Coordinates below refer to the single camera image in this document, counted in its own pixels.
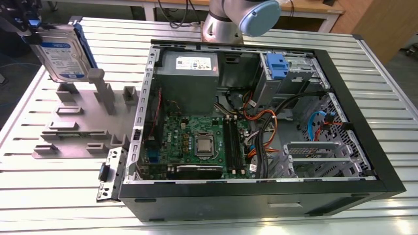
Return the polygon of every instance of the ram slot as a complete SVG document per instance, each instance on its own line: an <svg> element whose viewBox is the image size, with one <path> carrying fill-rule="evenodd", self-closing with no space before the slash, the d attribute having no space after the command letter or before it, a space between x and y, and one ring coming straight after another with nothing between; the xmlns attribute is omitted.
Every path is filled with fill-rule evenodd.
<svg viewBox="0 0 418 235"><path fill-rule="evenodd" d="M239 145L239 132L235 120L223 121L223 142L226 146L226 159L228 171L240 170L242 157Z"/></svg>
<svg viewBox="0 0 418 235"><path fill-rule="evenodd" d="M224 142L224 154L227 160L227 169L231 171L234 169L232 164L232 146L231 146L231 133L230 133L230 121L223 120L223 142Z"/></svg>
<svg viewBox="0 0 418 235"><path fill-rule="evenodd" d="M236 126L236 120L230 122L230 132L231 132L231 144L232 144L232 159L234 159L234 169L242 169L242 157L240 157L240 144L239 144L239 131Z"/></svg>

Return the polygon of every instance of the metal table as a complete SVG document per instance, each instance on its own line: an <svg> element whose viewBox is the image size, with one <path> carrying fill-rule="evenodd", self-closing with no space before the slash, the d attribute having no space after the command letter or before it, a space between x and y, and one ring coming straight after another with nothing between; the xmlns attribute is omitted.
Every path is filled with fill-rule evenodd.
<svg viewBox="0 0 418 235"><path fill-rule="evenodd" d="M200 40L199 28L172 30L162 22L84 18L82 25L114 90L142 86L152 38ZM59 104L57 83L41 68L0 132L0 231L60 235L122 230L135 235L418 233L418 112L367 45L350 35L283 30L244 41L329 51L407 192L330 217L143 223L122 203L95 202L103 159L35 160L31 156Z"/></svg>

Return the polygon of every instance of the cpu socket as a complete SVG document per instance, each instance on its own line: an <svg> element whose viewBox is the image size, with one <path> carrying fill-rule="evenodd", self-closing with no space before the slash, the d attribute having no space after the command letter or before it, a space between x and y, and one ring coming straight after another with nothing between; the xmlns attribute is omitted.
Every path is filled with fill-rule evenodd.
<svg viewBox="0 0 418 235"><path fill-rule="evenodd" d="M208 160L214 157L215 145L214 135L211 133L199 133L195 135L195 156L200 160Z"/></svg>

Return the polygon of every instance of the floor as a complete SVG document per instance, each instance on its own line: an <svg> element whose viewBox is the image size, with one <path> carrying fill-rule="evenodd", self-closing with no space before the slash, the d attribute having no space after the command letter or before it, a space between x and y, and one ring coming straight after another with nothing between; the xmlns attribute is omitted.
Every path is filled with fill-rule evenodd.
<svg viewBox="0 0 418 235"><path fill-rule="evenodd" d="M144 20L143 9L139 7L131 8L128 6L59 2L57 8L59 10L52 12L47 3L44 3L44 10L41 13L44 22L66 24L74 15L127 20L134 19L132 16L135 16L136 20ZM167 13L171 15L172 19L180 19L184 11L178 10ZM200 20L206 18L206 14L206 12L198 12ZM156 10L156 20L167 21L162 16L160 10ZM192 21L196 21L195 15L188 14L186 22ZM0 128L15 109L19 99L37 72L37 65L40 65L40 62L32 52L24 56L13 58L0 51L0 74L7 79L7 82L0 84ZM411 99L411 102L418 106L418 58L407 57L405 52L401 51L386 65L386 68L406 95Z"/></svg>

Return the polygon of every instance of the white label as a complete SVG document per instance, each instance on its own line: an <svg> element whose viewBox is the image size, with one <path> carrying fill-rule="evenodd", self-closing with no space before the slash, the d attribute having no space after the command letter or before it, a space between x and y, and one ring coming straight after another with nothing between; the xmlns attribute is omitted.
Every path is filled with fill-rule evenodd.
<svg viewBox="0 0 418 235"><path fill-rule="evenodd" d="M248 104L252 106L252 107L255 107L255 105L256 105L256 103L254 102L254 100L251 99L251 100L248 100Z"/></svg>
<svg viewBox="0 0 418 235"><path fill-rule="evenodd" d="M210 58L207 57L178 57L178 70L211 70Z"/></svg>
<svg viewBox="0 0 418 235"><path fill-rule="evenodd" d="M251 172L255 172L255 171L256 171L256 165L250 164L250 171L251 171Z"/></svg>
<svg viewBox="0 0 418 235"><path fill-rule="evenodd" d="M56 74L74 79L84 77L83 69L76 59L78 53L68 43L41 43L40 48L45 52Z"/></svg>

